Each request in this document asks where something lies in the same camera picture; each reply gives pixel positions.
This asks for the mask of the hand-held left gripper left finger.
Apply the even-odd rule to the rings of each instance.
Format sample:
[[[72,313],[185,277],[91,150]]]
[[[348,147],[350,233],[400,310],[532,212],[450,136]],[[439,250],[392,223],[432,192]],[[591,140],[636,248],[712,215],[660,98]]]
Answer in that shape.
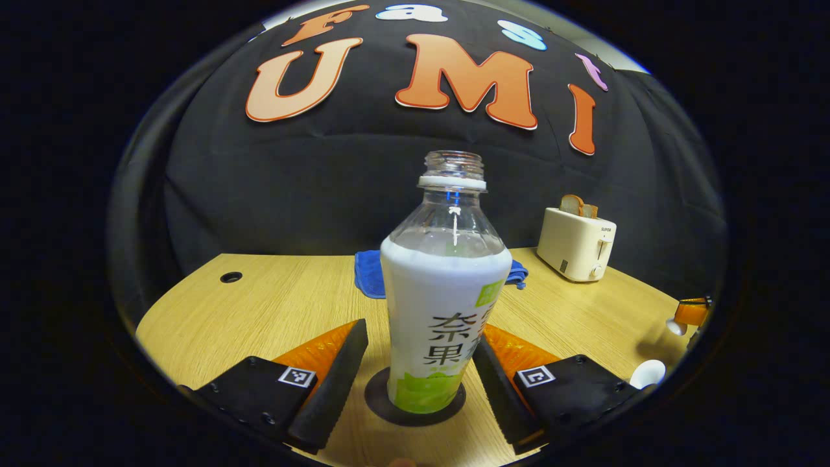
[[[366,321],[358,319],[272,360],[249,355],[183,391],[257,438],[316,454],[340,419],[367,347]]]

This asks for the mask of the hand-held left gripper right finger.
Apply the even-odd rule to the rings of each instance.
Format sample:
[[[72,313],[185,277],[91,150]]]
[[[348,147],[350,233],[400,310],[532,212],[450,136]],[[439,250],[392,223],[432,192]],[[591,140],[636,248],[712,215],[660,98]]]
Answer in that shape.
[[[572,443],[640,393],[586,355],[560,358],[490,324],[473,361],[516,455]]]

